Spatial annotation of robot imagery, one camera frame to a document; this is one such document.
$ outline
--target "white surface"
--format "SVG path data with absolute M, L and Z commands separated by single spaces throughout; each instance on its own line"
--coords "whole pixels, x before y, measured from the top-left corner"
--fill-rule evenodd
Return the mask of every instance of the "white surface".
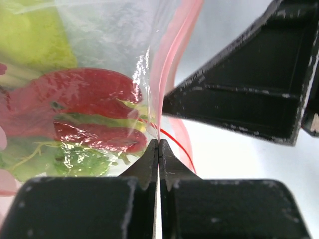
M 240 35 L 271 0 L 206 0 L 176 83 Z M 312 238 L 319 239 L 319 139 L 300 132 L 295 147 L 278 146 L 185 121 L 194 163 L 202 178 L 268 178 L 292 191 Z

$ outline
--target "clear plastic bag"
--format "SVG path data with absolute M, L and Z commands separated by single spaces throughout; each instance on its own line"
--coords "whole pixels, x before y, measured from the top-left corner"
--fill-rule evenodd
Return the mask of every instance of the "clear plastic bag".
M 118 176 L 160 138 L 202 3 L 0 2 L 0 225 L 29 178 Z

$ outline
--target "red pepper slice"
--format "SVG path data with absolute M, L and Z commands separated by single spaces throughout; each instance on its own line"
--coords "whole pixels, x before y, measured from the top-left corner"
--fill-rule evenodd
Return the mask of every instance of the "red pepper slice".
M 115 71 L 97 68 L 72 68 L 54 71 L 27 86 L 14 89 L 0 96 L 0 113 L 17 117 L 36 108 L 49 111 L 91 114 L 90 108 L 99 108 L 102 115 L 110 118 L 126 119 L 131 117 L 131 108 L 118 100 L 138 103 L 142 93 L 130 78 Z M 61 108 L 52 110 L 51 104 L 58 103 Z

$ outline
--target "vegetables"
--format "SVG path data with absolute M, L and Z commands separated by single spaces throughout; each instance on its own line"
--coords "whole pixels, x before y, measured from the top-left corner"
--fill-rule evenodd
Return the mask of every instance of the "vegetables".
M 40 4 L 48 4 L 48 1 L 0 2 L 0 62 L 41 73 L 76 67 L 77 61 L 57 9 L 51 6 L 28 10 L 28 7 Z M 23 79 L 30 81 L 33 78 L 25 75 Z M 6 78 L 6 75 L 1 77 L 1 82 L 3 81 L 10 85 L 10 78 Z
M 0 168 L 24 182 L 43 173 L 47 176 L 102 176 L 110 167 L 107 152 L 69 143 L 37 143 L 38 140 L 47 139 L 10 139 L 7 149 L 0 154 Z
M 142 100 L 138 85 L 130 78 L 104 69 L 73 68 L 45 74 L 25 87 L 0 95 L 0 114 L 7 119 L 32 112 L 49 118 L 57 113 L 79 112 L 136 119 L 138 112 L 120 100 Z
M 0 125 L 9 139 L 0 168 L 19 181 L 48 176 L 102 176 L 118 158 L 141 156 L 147 139 L 134 110 L 142 94 L 124 75 L 74 68 L 25 87 L 0 88 Z

